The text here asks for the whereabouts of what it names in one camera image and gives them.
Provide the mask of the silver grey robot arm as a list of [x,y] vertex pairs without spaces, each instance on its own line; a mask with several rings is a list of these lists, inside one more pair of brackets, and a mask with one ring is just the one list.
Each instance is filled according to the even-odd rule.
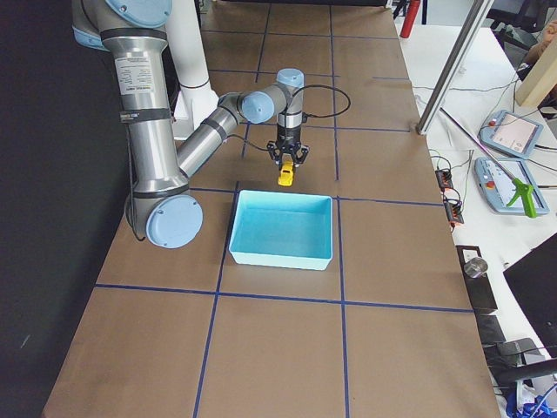
[[75,1],[72,17],[79,44],[113,56],[131,169],[125,212],[137,239],[178,248],[195,238],[203,212],[190,178],[242,121],[275,119],[268,150],[303,162],[303,72],[286,68],[264,89],[218,97],[193,2]]

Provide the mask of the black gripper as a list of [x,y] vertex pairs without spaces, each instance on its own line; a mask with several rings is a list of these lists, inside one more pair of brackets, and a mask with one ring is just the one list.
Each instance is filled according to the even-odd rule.
[[310,148],[301,143],[301,126],[293,128],[277,126],[277,137],[275,141],[269,141],[266,145],[271,160],[279,170],[282,168],[284,155],[289,155],[295,169],[305,163]]

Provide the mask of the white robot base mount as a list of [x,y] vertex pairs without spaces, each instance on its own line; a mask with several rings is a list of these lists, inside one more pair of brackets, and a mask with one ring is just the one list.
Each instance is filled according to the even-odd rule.
[[188,134],[185,144],[193,145],[193,130],[204,128],[202,121],[218,105],[218,96],[209,79],[195,3],[174,1],[165,30],[188,116],[177,122],[179,135],[184,138]]

